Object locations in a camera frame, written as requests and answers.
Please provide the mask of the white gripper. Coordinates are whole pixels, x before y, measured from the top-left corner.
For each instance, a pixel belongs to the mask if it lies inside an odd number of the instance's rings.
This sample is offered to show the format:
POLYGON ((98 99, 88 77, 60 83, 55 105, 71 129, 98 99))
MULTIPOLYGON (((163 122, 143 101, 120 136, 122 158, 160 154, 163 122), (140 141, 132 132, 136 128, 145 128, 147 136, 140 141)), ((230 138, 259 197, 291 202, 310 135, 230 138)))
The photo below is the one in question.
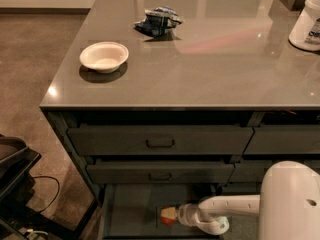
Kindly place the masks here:
POLYGON ((176 218, 184 226, 198 227, 200 220, 198 216, 198 206, 196 204, 183 204, 178 207, 163 207, 161 209, 163 218, 176 218))

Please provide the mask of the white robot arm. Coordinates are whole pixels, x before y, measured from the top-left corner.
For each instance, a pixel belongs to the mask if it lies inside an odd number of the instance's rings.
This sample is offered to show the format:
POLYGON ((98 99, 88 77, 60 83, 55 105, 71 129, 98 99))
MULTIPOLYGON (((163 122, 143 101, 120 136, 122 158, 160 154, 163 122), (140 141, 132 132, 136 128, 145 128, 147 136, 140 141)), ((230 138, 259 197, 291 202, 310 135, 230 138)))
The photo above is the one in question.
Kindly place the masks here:
POLYGON ((198 204, 167 206, 160 220, 222 235, 230 216, 256 216, 258 240, 320 240, 320 175, 298 162, 279 162, 267 170, 257 195, 214 196, 198 204))

